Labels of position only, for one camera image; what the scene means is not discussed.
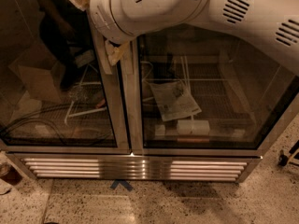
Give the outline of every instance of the blue tape mark on floor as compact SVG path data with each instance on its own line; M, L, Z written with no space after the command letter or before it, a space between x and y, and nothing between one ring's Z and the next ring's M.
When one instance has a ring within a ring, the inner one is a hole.
M115 180L112 183L111 188L115 189L119 184L122 184L128 191L133 190L133 187L125 180Z

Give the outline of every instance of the caster wheel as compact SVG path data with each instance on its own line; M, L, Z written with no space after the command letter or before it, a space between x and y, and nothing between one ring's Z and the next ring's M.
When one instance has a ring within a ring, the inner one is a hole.
M279 156L279 163L278 163L278 165L284 167L285 165L287 165L288 160L289 160L288 156L282 154L282 155Z

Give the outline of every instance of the floor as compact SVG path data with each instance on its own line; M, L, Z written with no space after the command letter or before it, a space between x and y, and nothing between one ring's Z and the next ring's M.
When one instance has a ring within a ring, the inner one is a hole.
M278 154L299 136L299 115L241 184L38 179L0 180L2 224L237 223L295 224L299 220L299 168L278 167ZM5 160L1 153L0 161Z

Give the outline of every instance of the brown cylindrical object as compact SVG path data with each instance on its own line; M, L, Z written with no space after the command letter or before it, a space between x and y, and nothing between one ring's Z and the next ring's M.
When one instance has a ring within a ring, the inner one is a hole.
M2 162L0 163L0 178L10 185L16 185L20 183L22 176L8 162Z

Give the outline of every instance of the refrigerator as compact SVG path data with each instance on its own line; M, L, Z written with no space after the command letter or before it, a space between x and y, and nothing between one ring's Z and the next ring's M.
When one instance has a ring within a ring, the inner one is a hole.
M88 11L93 48L60 91L36 0L1 3L0 148L32 178L243 182L299 112L298 74L240 38L181 24L120 48Z

